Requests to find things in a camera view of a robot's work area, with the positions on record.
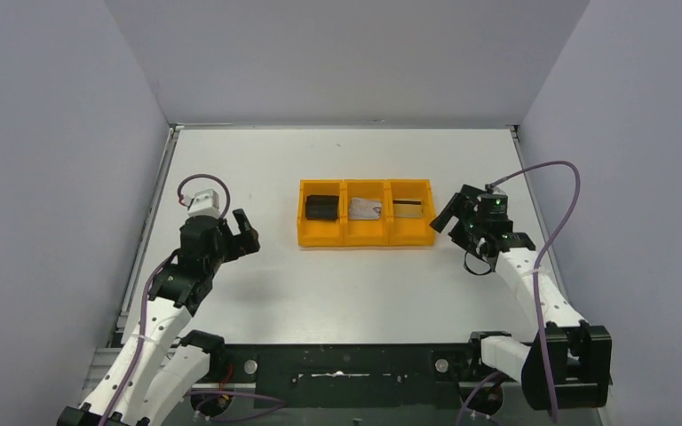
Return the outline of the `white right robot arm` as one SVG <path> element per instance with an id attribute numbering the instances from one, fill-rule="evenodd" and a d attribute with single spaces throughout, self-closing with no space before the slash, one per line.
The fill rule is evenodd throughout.
<path id="1" fill-rule="evenodd" d="M 592 325 L 562 295 L 539 263 L 540 252 L 508 217 L 504 193 L 463 185 L 430 223 L 466 254 L 488 265 L 508 285 L 535 329 L 530 342 L 506 332 L 475 332 L 476 347 L 464 354 L 469 375 L 484 379 L 500 372 L 520 385 L 537 411 L 600 408 L 611 384 L 612 337 Z"/>

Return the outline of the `aluminium left side rail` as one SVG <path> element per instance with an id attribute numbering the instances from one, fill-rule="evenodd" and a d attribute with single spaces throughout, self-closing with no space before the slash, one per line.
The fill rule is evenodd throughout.
<path id="1" fill-rule="evenodd" d="M 150 234 L 154 226 L 155 215 L 157 214 L 157 210 L 159 208 L 163 188 L 165 185 L 165 179 L 171 166 L 171 160 L 174 154 L 175 146 L 177 144 L 179 133 L 180 125 L 172 124 L 169 128 L 168 138 L 163 146 L 163 155 L 155 175 L 155 185 L 152 192 L 152 198 L 146 210 L 143 228 L 139 238 L 139 244 L 133 259 L 129 278 L 127 280 L 120 312 L 115 323 L 116 333 L 120 333 L 125 328 L 126 321 L 131 310 L 132 298 L 138 285 L 140 272 L 144 263 L 144 257 L 149 244 Z"/>

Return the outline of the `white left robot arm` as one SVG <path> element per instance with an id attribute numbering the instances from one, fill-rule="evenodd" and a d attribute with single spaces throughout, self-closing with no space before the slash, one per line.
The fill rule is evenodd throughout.
<path id="1" fill-rule="evenodd" d="M 156 425 L 203 377 L 226 370 L 222 337 L 199 330 L 181 338 L 183 353 L 163 359 L 194 318 L 225 263 L 259 251 L 259 234 L 243 209 L 239 232 L 223 217 L 189 217 L 179 246 L 154 268 L 144 286 L 139 321 L 105 376 L 79 406 L 65 407 L 59 425 Z"/>

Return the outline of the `yellow three-compartment bin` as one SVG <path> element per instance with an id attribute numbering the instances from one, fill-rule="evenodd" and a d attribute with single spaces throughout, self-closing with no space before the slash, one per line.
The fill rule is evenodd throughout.
<path id="1" fill-rule="evenodd" d="M 304 248 L 428 247 L 435 234 L 426 179 L 302 180 L 297 242 Z"/>

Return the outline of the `black wallet in bin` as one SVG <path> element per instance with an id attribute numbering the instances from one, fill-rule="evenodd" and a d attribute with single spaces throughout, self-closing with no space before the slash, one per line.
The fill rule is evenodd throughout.
<path id="1" fill-rule="evenodd" d="M 305 199 L 305 219 L 319 221 L 338 220 L 338 195 L 311 194 Z"/>

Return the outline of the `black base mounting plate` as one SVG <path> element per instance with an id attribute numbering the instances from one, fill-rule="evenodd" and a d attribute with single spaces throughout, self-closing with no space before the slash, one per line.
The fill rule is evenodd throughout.
<path id="1" fill-rule="evenodd" d="M 469 343 L 236 344 L 225 347 L 232 384 L 290 408 L 456 408 L 484 379 Z"/>

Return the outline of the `silver patterned card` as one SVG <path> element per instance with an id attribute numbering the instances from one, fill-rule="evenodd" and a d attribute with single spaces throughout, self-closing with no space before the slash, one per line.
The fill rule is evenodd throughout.
<path id="1" fill-rule="evenodd" d="M 377 221 L 383 213 L 383 203 L 380 200 L 352 197 L 349 202 L 348 217 L 350 220 Z"/>

